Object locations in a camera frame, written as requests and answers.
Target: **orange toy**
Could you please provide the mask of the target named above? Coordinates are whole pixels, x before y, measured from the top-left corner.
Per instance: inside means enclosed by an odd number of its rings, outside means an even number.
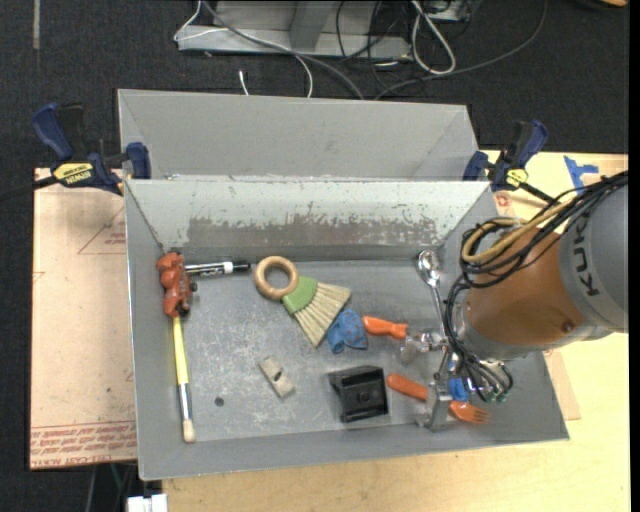
[[[156,268],[165,289],[164,313],[171,318],[185,316],[189,312],[192,288],[184,269],[184,258],[177,252],[168,252],[158,260]]]

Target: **gray metal bin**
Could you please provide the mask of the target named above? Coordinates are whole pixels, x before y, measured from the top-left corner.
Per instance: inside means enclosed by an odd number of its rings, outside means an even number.
[[[362,315],[427,326],[435,305],[413,258],[438,251],[446,293],[461,234],[495,205],[486,182],[460,180],[476,149],[464,107],[146,91],[119,100],[123,144],[144,142],[154,167],[153,179],[128,180],[125,192],[143,479],[566,438],[537,354],[512,365],[518,386],[491,406],[490,425],[432,433],[414,422],[423,404],[392,391],[389,414],[344,424],[327,373],[374,365],[424,381],[438,355],[404,366],[398,342],[383,337],[364,351],[313,348],[251,276],[232,274],[199,279],[183,322],[197,436],[185,444],[155,268],[164,252],[189,263],[279,254],[303,275],[349,288]],[[260,372],[267,356],[282,363],[291,396],[279,398]]]

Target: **brush bristles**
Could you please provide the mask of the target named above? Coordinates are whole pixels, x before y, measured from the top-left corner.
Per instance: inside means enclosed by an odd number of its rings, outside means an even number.
[[[185,443],[195,443],[196,431],[193,428],[193,420],[182,420],[182,438]]]
[[[351,297],[351,290],[318,283],[313,300],[295,313],[296,320],[314,347],[317,347],[340,310]]]

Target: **kuka logo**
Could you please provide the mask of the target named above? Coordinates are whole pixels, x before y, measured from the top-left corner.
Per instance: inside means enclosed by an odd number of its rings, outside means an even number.
[[[583,223],[578,221],[576,223],[576,233],[577,237],[573,241],[573,245],[575,246],[573,249],[573,254],[576,256],[577,265],[576,272],[578,273],[578,278],[580,282],[587,288],[587,295],[589,297],[593,297],[600,293],[600,290],[593,287],[593,276],[591,272],[589,272],[589,260],[587,258],[587,251],[585,250],[583,244],[585,241],[585,237],[582,234],[583,231],[587,228],[587,223],[589,222],[589,212],[585,212],[580,216],[580,219],[584,219]]]

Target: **black marker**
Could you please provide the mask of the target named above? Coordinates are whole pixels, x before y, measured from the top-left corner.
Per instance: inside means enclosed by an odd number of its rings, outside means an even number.
[[[184,270],[189,276],[221,276],[234,272],[246,272],[250,268],[251,264],[246,262],[221,261],[219,263],[185,265]]]

